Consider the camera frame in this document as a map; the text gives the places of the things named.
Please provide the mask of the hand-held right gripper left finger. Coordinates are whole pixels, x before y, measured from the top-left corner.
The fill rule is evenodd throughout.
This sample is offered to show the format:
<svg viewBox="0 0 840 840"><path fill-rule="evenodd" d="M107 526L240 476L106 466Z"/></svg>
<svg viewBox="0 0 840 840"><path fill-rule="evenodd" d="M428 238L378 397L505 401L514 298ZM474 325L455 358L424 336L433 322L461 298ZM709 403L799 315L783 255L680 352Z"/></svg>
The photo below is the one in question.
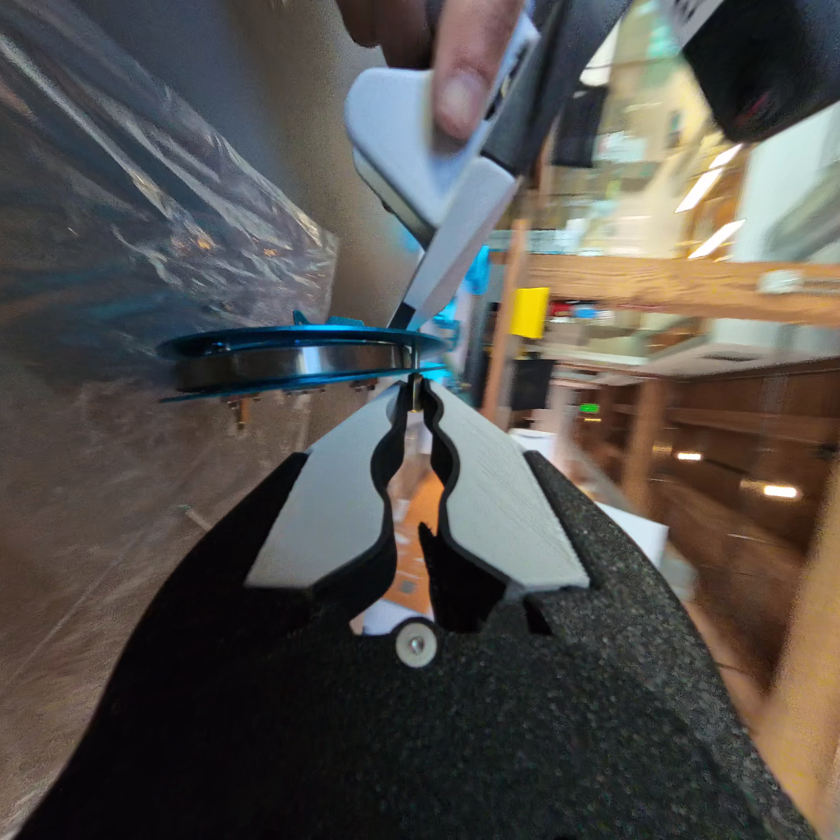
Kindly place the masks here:
<svg viewBox="0 0 840 840"><path fill-rule="evenodd" d="M314 591L378 560L390 585L396 541L387 489L403 462L411 404L410 382L399 381L309 447L248 587Z"/></svg>

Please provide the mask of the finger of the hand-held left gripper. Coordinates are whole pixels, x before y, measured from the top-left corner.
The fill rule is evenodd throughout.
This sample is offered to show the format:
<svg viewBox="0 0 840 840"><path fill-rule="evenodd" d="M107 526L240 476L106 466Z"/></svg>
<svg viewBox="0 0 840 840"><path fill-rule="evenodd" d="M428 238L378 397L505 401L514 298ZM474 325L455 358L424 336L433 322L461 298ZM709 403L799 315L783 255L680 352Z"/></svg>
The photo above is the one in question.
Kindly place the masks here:
<svg viewBox="0 0 840 840"><path fill-rule="evenodd" d="M516 176L485 156L467 165L443 222L388 322L390 329L418 330L447 307L519 183Z"/></svg>

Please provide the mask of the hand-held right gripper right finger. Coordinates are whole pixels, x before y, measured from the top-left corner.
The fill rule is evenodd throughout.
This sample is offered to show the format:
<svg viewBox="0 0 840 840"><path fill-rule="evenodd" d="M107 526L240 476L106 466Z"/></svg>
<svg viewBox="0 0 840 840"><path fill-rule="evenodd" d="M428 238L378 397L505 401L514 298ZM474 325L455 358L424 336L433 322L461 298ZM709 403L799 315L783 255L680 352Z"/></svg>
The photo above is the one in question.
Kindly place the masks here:
<svg viewBox="0 0 840 840"><path fill-rule="evenodd" d="M514 591L590 587L590 576L540 486L530 451L441 384L424 380L431 465L442 484L444 543Z"/></svg>

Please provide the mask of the blue disc bearing assembly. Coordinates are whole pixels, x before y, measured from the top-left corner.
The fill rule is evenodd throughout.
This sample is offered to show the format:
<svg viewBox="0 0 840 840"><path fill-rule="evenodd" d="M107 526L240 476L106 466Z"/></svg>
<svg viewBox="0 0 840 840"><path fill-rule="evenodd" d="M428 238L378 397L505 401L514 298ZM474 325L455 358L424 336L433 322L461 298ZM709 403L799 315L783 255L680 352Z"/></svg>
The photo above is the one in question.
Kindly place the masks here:
<svg viewBox="0 0 840 840"><path fill-rule="evenodd" d="M342 382L369 391L382 379L443 370L454 346L429 332L292 315L291 325L217 329L163 342L157 354L170 366L172 393L159 402L219 400L243 428L249 405L266 392L318 393Z"/></svg>

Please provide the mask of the person's left hand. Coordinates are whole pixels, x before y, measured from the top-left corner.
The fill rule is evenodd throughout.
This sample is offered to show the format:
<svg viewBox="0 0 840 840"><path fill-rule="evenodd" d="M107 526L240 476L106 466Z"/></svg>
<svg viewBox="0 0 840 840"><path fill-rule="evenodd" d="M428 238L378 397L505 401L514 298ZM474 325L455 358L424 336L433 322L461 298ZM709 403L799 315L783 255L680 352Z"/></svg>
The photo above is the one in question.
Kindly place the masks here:
<svg viewBox="0 0 840 840"><path fill-rule="evenodd" d="M484 118L523 1L337 1L352 41L390 69L429 70L436 128L465 144Z"/></svg>

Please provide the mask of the yellow sign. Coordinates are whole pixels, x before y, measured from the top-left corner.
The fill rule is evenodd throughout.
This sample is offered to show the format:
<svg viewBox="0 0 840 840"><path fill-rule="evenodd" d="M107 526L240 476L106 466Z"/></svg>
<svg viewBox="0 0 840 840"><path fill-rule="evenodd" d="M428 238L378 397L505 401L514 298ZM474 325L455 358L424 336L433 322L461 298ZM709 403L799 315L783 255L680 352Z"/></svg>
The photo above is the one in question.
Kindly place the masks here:
<svg viewBox="0 0 840 840"><path fill-rule="evenodd" d="M509 324L510 335L526 340L541 340L550 305L549 287L521 287L513 299Z"/></svg>

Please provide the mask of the clear plastic bag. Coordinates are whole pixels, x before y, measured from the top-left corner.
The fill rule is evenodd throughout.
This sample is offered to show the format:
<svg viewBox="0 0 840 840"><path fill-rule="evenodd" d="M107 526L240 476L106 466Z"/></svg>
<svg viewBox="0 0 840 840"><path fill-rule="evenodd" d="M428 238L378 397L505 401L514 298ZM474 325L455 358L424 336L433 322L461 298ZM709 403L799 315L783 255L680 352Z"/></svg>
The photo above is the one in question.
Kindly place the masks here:
<svg viewBox="0 0 840 840"><path fill-rule="evenodd" d="M223 504L305 445L310 397L159 404L184 334L329 308L339 240L72 2L2 2L2 522Z"/></svg>

